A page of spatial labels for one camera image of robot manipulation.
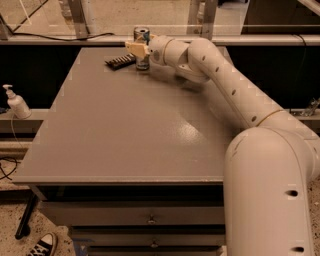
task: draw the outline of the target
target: bottle pump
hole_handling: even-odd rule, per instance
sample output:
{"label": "bottle pump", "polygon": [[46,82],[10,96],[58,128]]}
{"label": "bottle pump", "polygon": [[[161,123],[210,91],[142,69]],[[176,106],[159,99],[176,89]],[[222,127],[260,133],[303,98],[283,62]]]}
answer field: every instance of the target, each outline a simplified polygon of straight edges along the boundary
{"label": "bottle pump", "polygon": [[28,118],[31,115],[31,110],[20,95],[16,95],[9,89],[11,87],[12,85],[9,84],[3,85],[3,88],[7,90],[8,105],[18,119]]}

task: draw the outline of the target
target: can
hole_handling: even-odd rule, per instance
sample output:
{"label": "can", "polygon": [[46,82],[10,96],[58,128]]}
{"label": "can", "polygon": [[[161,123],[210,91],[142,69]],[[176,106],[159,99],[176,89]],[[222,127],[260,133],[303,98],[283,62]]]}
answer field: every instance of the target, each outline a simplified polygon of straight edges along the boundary
{"label": "can", "polygon": [[[150,40],[150,30],[147,27],[135,27],[133,32],[133,38],[136,43],[148,44]],[[144,58],[136,58],[136,68],[138,70],[149,69],[149,56]]]}

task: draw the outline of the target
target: white robotic arm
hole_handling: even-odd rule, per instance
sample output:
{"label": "white robotic arm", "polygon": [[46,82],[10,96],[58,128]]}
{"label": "white robotic arm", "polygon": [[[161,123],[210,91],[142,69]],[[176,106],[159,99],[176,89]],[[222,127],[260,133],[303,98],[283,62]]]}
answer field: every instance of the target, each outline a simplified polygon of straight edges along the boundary
{"label": "white robotic arm", "polygon": [[224,201],[230,256],[314,256],[307,183],[320,174],[320,140],[199,38],[149,42],[150,59],[193,82],[210,78],[245,130],[225,159]]}

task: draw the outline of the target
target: white bottle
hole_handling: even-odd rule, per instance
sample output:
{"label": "white bottle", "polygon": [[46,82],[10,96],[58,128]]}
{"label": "white bottle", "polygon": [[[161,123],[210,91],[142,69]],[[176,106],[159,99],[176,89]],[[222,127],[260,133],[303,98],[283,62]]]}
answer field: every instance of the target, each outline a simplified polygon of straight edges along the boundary
{"label": "white bottle", "polygon": [[20,95],[16,95],[12,90],[10,90],[10,87],[12,87],[12,85],[3,85],[3,88],[7,90],[6,93],[8,95],[8,105],[18,119],[28,118],[31,115],[31,110],[29,109],[27,103]]}

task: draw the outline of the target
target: foot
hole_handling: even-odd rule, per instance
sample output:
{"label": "foot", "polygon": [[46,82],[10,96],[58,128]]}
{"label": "foot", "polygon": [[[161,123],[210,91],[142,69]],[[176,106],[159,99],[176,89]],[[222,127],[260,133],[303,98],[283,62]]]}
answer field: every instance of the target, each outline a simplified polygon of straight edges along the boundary
{"label": "foot", "polygon": [[57,247],[57,237],[53,233],[43,236],[27,256],[53,256]]}

